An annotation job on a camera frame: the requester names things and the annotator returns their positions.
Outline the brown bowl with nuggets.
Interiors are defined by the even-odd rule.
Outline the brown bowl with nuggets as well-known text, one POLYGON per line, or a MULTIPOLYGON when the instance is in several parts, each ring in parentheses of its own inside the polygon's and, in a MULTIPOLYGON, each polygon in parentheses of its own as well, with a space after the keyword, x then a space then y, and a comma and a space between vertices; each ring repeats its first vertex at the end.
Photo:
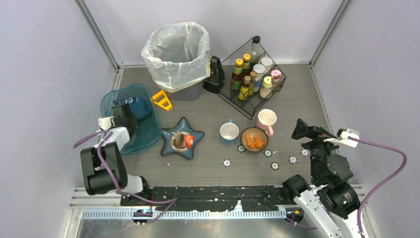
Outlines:
POLYGON ((240 142, 245 151, 262 152, 267 148, 268 136, 258 127, 248 127, 242 131, 240 142))

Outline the yellow cap spice jar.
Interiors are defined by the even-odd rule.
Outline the yellow cap spice jar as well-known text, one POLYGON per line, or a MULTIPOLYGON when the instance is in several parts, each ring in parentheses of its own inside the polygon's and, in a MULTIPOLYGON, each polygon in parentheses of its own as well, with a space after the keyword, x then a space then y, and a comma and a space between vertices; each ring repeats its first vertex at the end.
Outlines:
POLYGON ((260 97, 265 99, 272 91, 273 79, 271 76, 264 77, 260 88, 260 97))

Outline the blue star-shaped plate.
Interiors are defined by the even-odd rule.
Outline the blue star-shaped plate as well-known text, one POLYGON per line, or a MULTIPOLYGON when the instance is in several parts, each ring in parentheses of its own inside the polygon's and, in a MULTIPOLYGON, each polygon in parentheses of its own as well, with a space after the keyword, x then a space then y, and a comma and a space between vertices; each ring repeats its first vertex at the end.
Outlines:
POLYGON ((182 117, 178 124, 171 128, 162 128, 161 136, 164 139, 164 145, 160 154, 166 156, 169 154, 179 154, 187 160, 194 157, 195 145, 204 137, 203 131, 193 130, 185 117, 182 117), (184 136, 191 134, 195 141, 191 149, 187 149, 184 136))

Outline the pink cap spice jar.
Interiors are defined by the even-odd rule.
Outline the pink cap spice jar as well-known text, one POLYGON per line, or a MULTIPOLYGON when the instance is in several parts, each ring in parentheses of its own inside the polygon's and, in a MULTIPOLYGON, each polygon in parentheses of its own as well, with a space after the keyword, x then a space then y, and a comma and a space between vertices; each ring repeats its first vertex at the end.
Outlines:
POLYGON ((282 73, 280 70, 274 69, 271 71, 272 83, 275 90, 279 88, 281 76, 282 73))

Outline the small brown cap bottle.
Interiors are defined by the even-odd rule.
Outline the small brown cap bottle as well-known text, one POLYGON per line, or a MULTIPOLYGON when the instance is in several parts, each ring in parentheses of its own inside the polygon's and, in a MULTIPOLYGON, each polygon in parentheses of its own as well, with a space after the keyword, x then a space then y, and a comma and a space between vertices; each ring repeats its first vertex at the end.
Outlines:
POLYGON ((251 77, 245 76, 241 84, 240 92, 238 95, 239 100, 245 100, 248 96, 248 91, 251 83, 251 77))

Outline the glass jar white beads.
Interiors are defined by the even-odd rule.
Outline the glass jar white beads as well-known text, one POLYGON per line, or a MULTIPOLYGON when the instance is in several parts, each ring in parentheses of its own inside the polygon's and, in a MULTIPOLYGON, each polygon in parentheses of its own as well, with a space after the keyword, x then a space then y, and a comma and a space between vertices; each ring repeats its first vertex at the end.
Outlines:
POLYGON ((265 73, 267 73, 273 66, 273 60, 270 57, 263 57, 261 64, 264 66, 265 73))

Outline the yellow cap sauce bottle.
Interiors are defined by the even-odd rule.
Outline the yellow cap sauce bottle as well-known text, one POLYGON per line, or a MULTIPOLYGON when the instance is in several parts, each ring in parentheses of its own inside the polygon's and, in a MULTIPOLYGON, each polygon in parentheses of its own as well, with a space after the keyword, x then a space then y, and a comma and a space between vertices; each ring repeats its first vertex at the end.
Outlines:
POLYGON ((250 54, 244 54, 243 55, 243 64, 242 64, 242 76, 248 76, 250 74, 250 61, 251 61, 251 55, 250 54))
POLYGON ((231 75, 231 89, 232 90, 239 90, 241 84, 241 73, 243 69, 243 60, 236 59, 235 67, 231 75))

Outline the dark blue plate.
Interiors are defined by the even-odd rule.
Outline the dark blue plate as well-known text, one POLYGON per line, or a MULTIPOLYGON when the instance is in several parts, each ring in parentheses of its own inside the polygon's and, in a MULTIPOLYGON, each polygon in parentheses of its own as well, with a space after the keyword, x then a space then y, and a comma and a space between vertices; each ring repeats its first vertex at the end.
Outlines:
POLYGON ((119 104, 128 104, 130 110, 136 116, 136 119, 142 119, 151 112, 146 100, 141 97, 116 99, 113 100, 113 104, 115 106, 119 104))

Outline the small yellow oil bottle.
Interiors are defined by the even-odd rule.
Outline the small yellow oil bottle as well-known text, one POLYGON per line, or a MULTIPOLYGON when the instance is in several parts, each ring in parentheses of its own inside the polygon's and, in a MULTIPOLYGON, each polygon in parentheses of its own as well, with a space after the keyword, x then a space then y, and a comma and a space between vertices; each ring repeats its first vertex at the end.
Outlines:
POLYGON ((253 93, 254 93, 254 86, 255 86, 255 82, 256 82, 256 73, 254 72, 254 71, 251 71, 250 72, 250 75, 249 75, 249 77, 250 77, 250 86, 249 86, 249 90, 248 90, 248 96, 251 96, 251 95, 253 95, 253 93))

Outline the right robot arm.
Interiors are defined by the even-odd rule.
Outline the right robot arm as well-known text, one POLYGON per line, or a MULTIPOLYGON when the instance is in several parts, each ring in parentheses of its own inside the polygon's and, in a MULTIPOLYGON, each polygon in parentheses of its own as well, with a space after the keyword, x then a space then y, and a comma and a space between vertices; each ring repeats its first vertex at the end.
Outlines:
POLYGON ((283 182, 288 197, 299 205, 315 227, 327 238, 364 238, 365 225, 358 217, 361 202, 348 183, 353 177, 346 157, 333 154, 339 146, 355 148, 359 132, 342 127, 336 135, 320 126, 297 119, 292 139, 310 139, 301 147, 309 151, 310 184, 294 175, 283 182))

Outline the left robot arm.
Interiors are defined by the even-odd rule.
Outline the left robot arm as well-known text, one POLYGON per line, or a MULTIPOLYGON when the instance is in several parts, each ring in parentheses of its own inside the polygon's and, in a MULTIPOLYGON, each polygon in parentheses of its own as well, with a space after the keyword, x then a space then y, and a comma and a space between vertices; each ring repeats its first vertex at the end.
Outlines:
POLYGON ((96 135, 104 135, 96 145, 80 151, 85 191, 89 195, 115 191, 124 197, 150 202, 153 195, 146 179, 128 174, 120 152, 136 130, 137 118, 127 103, 113 106, 112 111, 109 129, 98 130, 73 145, 76 148, 96 135))

